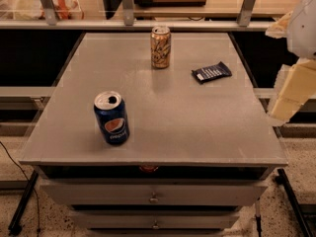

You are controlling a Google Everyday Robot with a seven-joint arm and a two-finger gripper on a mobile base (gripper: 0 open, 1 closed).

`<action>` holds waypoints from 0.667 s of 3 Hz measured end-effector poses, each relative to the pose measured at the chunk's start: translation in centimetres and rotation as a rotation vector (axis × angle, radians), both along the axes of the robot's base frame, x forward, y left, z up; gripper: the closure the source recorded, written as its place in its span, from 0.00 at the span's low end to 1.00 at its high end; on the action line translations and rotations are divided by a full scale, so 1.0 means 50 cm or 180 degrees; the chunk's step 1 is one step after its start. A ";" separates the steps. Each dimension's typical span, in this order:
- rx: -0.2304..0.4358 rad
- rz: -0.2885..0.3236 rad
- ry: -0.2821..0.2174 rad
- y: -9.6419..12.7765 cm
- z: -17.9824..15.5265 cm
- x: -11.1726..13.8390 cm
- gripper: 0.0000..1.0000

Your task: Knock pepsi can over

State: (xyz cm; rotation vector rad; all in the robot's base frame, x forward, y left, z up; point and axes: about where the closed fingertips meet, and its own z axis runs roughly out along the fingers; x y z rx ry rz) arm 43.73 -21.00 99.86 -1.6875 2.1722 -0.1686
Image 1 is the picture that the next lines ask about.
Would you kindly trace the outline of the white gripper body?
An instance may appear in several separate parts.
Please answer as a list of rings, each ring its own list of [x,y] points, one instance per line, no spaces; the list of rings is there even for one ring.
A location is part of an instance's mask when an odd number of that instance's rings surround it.
[[[301,58],[316,58],[316,0],[301,0],[286,30],[287,49]]]

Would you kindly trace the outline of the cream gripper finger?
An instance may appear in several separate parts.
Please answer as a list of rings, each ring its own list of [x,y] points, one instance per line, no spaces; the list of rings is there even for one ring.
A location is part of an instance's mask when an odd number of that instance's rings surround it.
[[[292,11],[272,23],[266,30],[265,35],[274,39],[281,39],[287,36],[287,26],[292,16]]]
[[[316,61],[299,58],[292,65],[283,65],[277,74],[274,92],[268,104],[272,126],[282,126],[316,94]]]

